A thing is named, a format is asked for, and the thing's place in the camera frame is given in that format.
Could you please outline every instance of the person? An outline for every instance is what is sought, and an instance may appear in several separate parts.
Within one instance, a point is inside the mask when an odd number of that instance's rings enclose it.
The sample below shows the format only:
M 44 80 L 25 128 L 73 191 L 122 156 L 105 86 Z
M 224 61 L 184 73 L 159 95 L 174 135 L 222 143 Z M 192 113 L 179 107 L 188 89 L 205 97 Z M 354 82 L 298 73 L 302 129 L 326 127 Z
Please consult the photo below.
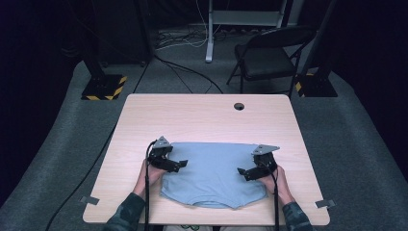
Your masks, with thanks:
M 145 206 L 144 192 L 145 192 L 145 171 L 146 161 L 143 161 L 140 169 L 138 181 L 133 191 L 127 196 L 127 198 L 118 206 L 115 214 L 107 221 L 103 227 L 103 231 L 137 231 L 140 214 Z M 151 165 L 148 166 L 149 170 L 149 184 L 153 185 L 157 182 L 165 170 L 158 169 Z M 291 191 L 289 190 L 288 182 L 286 180 L 285 170 L 278 166 L 273 172 L 278 185 L 278 197 L 282 203 L 282 211 L 285 217 L 285 222 L 288 230 L 291 231 L 313 231 L 314 228 L 310 223 L 306 214 L 297 204 L 293 198 Z M 274 192 L 275 183 L 271 175 L 258 179 L 265 184 L 268 191 Z M 165 226 L 165 231 L 184 230 L 184 228 L 190 228 L 189 226 Z M 237 231 L 237 230 L 268 230 L 267 227 L 221 227 L 220 231 Z M 210 226 L 201 226 L 199 231 L 212 230 Z

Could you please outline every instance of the black chair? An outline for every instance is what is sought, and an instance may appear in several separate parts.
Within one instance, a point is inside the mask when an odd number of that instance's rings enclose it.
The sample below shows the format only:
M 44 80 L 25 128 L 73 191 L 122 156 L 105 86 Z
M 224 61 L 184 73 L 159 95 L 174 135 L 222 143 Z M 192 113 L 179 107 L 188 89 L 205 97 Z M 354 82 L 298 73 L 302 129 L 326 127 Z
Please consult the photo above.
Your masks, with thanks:
M 268 30 L 251 38 L 247 44 L 236 45 L 237 64 L 227 85 L 233 76 L 237 76 L 235 73 L 238 67 L 241 71 L 240 93 L 243 90 L 243 79 L 258 81 L 292 76 L 290 88 L 278 91 L 288 92 L 288 96 L 291 97 L 301 51 L 315 36 L 316 30 L 312 27 L 291 26 Z M 296 49 L 291 55 L 288 55 L 285 47 Z

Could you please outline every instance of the gray carpet floor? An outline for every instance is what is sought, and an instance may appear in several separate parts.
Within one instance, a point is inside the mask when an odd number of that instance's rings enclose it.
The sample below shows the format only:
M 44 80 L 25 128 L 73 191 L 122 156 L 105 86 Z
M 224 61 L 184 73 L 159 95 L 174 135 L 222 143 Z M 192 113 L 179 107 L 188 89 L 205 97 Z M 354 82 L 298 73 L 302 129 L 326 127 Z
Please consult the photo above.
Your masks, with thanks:
M 205 64 L 205 45 L 172 46 L 156 54 L 205 74 L 224 93 L 234 94 L 239 92 L 239 78 L 225 85 L 235 64 L 233 47 L 247 39 L 216 41 L 211 64 Z M 83 222 L 85 204 L 79 199 L 90 195 L 126 96 L 132 92 L 219 93 L 203 77 L 175 70 L 180 77 L 157 59 L 148 67 L 110 65 L 104 69 L 107 74 L 128 77 L 123 92 L 113 101 L 86 101 L 81 93 L 89 73 L 79 63 L 53 129 L 0 210 L 0 230 L 45 230 L 56 212 L 50 230 L 101 230 L 101 224 Z M 337 203 L 329 209 L 330 223 L 317 229 L 408 230 L 407 182 L 353 89 L 335 73 L 329 79 L 338 97 L 298 97 L 295 91 L 292 97 L 323 197 Z M 263 93 L 280 84 L 285 83 L 250 83 L 245 92 Z

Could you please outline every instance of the dark green sleeve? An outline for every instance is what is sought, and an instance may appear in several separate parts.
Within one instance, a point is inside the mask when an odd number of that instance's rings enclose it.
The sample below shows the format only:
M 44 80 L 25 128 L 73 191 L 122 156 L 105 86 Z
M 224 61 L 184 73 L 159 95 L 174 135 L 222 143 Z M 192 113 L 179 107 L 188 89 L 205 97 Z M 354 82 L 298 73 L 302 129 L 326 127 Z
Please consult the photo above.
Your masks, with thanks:
M 105 224 L 103 231 L 136 231 L 144 200 L 134 193 L 117 207 L 116 213 Z

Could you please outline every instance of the table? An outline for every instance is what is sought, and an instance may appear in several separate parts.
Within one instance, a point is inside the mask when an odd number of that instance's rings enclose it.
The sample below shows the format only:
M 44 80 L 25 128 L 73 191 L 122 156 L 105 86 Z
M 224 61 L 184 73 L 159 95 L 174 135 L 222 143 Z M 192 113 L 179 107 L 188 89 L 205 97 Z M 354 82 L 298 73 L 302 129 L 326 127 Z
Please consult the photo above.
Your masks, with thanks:
M 243 110 L 236 110 L 236 103 Z M 312 224 L 326 225 L 329 216 L 315 201 L 319 184 L 286 95 L 262 94 L 131 94 L 121 112 L 88 204 L 86 222 L 106 222 L 133 189 L 148 144 L 160 136 L 169 142 L 214 141 L 280 146 L 276 162 L 287 174 L 289 187 Z M 150 195 L 152 224 L 273 225 L 273 196 L 238 210 L 183 205 L 159 196 L 161 183 Z M 280 223 L 285 223 L 281 214 Z
M 280 28 L 282 21 L 289 17 L 289 11 L 293 0 L 283 0 L 279 12 L 245 12 L 245 11 L 214 11 L 213 0 L 209 0 L 208 12 L 208 41 L 205 61 L 213 61 L 214 38 L 213 25 L 255 25 L 255 26 L 275 26 Z

